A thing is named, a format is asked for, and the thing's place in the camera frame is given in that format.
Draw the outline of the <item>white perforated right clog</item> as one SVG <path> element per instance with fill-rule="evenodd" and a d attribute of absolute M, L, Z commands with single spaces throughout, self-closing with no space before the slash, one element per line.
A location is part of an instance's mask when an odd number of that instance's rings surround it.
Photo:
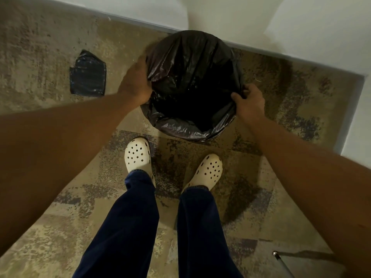
<path fill-rule="evenodd" d="M 198 166 L 194 176 L 188 182 L 182 192 L 190 187 L 204 187 L 208 191 L 218 183 L 223 172 L 223 163 L 220 157 L 214 153 L 208 154 Z"/>

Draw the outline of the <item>person's right blue jeans leg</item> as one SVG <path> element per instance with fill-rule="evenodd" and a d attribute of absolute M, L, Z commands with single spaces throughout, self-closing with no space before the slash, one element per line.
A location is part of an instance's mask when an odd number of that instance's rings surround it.
<path fill-rule="evenodd" d="M 186 188 L 177 220 L 179 278 L 243 278 L 233 262 L 211 192 Z"/>

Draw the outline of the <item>white perforated left clog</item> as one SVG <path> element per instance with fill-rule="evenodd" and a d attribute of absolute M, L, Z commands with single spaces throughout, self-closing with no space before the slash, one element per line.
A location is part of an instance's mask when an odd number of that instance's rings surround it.
<path fill-rule="evenodd" d="M 147 139 L 136 137 L 131 140 L 124 153 L 127 172 L 142 170 L 151 178 L 151 182 L 156 187 L 155 177 L 152 171 L 151 149 Z"/>

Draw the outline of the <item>person's left forearm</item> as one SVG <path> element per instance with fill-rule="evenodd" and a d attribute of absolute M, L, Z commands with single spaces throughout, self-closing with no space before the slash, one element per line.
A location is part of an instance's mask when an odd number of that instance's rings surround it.
<path fill-rule="evenodd" d="M 0 257 L 150 95 L 120 92 L 0 116 Z"/>

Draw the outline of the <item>white perforated clog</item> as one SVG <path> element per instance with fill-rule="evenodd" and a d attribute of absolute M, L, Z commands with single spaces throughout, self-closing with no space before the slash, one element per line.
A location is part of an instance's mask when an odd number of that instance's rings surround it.
<path fill-rule="evenodd" d="M 208 191 L 218 183 L 223 172 L 223 163 L 220 157 L 214 153 L 208 154 L 198 166 L 194 176 L 188 182 L 182 192 L 190 187 L 204 187 Z"/>
<path fill-rule="evenodd" d="M 152 171 L 151 149 L 147 139 L 136 137 L 131 140 L 124 153 L 127 172 L 142 170 L 151 178 L 151 182 L 156 187 L 155 177 Z"/>

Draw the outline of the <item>person's right hand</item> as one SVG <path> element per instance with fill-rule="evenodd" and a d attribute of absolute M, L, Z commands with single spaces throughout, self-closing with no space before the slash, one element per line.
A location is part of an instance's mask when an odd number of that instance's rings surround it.
<path fill-rule="evenodd" d="M 265 116 L 265 100 L 255 84 L 245 84 L 240 95 L 244 98 L 244 103 L 240 107 L 236 106 L 237 116 L 246 124 Z"/>

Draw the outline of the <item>person's blue jeans leg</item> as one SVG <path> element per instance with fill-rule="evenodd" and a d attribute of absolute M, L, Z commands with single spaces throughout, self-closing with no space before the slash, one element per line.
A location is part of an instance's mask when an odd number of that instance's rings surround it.
<path fill-rule="evenodd" d="M 147 277 L 159 222 L 155 186 L 140 169 L 128 174 L 125 185 L 72 278 Z"/>
<path fill-rule="evenodd" d="M 186 188 L 177 220 L 179 278 L 243 278 L 233 262 L 211 192 Z"/>

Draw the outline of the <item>person's left hand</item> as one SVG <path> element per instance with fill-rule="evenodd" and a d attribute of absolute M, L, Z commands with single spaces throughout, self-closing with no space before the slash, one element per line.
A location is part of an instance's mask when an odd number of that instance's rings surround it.
<path fill-rule="evenodd" d="M 143 54 L 127 70 L 118 87 L 118 93 L 125 96 L 134 108 L 146 103 L 151 97 L 152 87 L 146 72 L 146 55 Z"/>

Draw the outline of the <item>black plastic trash bag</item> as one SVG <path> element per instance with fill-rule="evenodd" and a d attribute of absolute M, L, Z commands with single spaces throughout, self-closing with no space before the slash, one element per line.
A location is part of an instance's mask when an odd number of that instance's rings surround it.
<path fill-rule="evenodd" d="M 203 143 L 234 120 L 231 93 L 242 94 L 243 73 L 232 48 L 221 39 L 180 31 L 155 45 L 146 64 L 153 92 L 141 109 L 154 128 Z"/>

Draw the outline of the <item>person's right forearm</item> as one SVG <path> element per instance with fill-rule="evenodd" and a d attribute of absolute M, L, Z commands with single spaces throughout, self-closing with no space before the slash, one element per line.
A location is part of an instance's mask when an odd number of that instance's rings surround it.
<path fill-rule="evenodd" d="M 239 113 L 281 185 L 354 277 L 371 278 L 371 169 Z"/>

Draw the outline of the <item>person's left blue jeans leg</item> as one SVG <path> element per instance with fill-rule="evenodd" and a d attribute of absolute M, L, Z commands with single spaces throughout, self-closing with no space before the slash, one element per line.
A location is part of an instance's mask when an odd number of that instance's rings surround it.
<path fill-rule="evenodd" d="M 128 174 L 125 185 L 72 278 L 147 277 L 159 222 L 155 186 L 140 169 Z"/>

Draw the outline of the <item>folded black plastic bag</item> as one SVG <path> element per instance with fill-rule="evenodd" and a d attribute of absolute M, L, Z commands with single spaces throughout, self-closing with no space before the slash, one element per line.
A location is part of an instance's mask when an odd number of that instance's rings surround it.
<path fill-rule="evenodd" d="M 69 68 L 70 93 L 84 97 L 103 97 L 106 87 L 106 63 L 90 51 L 82 50 Z"/>

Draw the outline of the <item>thin metal rod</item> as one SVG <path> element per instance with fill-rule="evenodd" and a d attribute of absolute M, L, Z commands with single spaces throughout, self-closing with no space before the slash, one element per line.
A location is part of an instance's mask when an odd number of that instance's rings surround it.
<path fill-rule="evenodd" d="M 273 251 L 272 252 L 272 255 L 276 258 L 277 262 L 279 263 L 279 265 L 281 266 L 281 268 L 283 269 L 285 275 L 287 278 L 295 278 L 295 276 L 293 275 L 293 273 L 290 271 L 290 269 L 288 268 L 288 266 L 285 264 L 285 262 L 282 260 L 281 256 L 280 256 L 280 253 L 278 251 Z"/>

